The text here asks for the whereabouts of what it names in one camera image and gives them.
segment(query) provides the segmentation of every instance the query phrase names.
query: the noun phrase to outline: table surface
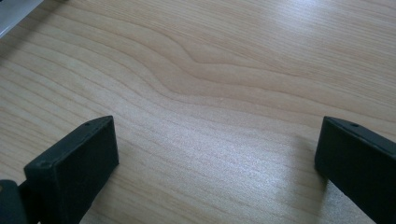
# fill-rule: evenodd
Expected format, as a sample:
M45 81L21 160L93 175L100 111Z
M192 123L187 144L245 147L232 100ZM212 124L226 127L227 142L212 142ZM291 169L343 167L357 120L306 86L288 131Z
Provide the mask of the table surface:
M45 1L0 40L0 179L113 115L81 223L372 223L314 169L325 115L396 140L392 0Z

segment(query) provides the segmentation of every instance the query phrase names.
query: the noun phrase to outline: black clamp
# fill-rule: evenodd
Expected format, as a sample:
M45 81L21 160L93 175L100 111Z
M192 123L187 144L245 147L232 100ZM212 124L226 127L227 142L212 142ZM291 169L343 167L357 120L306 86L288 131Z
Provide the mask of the black clamp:
M376 223L396 224L396 144L359 124L323 119L317 170Z
M113 117L88 121L29 162L20 186L0 181L0 223L79 223L118 164Z

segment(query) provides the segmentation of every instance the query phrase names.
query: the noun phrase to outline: wood grain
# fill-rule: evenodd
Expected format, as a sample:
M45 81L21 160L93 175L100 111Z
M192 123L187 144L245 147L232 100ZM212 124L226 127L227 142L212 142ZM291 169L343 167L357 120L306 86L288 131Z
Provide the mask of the wood grain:
M45 1L0 40L0 178L113 115L82 223L372 223L314 169L324 115L396 140L392 0Z

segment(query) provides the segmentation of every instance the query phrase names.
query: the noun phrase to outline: black rubber pad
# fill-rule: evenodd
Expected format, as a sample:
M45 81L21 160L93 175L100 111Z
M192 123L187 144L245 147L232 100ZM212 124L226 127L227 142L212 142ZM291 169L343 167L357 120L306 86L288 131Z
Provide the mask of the black rubber pad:
M325 117L315 165L373 221L396 223L394 142L358 124Z

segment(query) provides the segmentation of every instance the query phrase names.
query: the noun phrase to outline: black object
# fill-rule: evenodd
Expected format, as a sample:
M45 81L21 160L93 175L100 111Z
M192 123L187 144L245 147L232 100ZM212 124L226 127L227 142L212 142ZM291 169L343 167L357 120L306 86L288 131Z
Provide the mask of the black object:
M27 164L19 187L0 181L0 223L79 223L118 164L113 117L88 121Z
M373 221L396 223L394 142L358 124L325 117L315 166Z

